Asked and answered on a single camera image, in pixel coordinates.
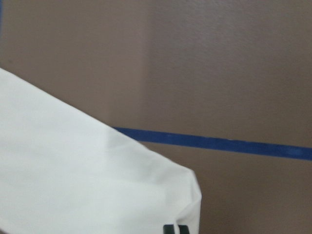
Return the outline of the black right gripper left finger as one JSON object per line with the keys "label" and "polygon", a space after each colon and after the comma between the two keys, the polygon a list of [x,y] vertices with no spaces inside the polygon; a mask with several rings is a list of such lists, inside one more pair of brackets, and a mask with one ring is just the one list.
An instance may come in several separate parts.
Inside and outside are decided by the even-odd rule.
{"label": "black right gripper left finger", "polygon": [[164,225],[163,234],[175,234],[174,225]]}

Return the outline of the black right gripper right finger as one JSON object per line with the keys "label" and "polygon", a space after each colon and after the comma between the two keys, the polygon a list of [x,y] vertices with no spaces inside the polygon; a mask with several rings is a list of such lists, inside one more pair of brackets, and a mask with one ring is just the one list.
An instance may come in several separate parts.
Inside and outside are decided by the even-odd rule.
{"label": "black right gripper right finger", "polygon": [[180,234],[190,234],[189,227],[187,225],[179,225]]}

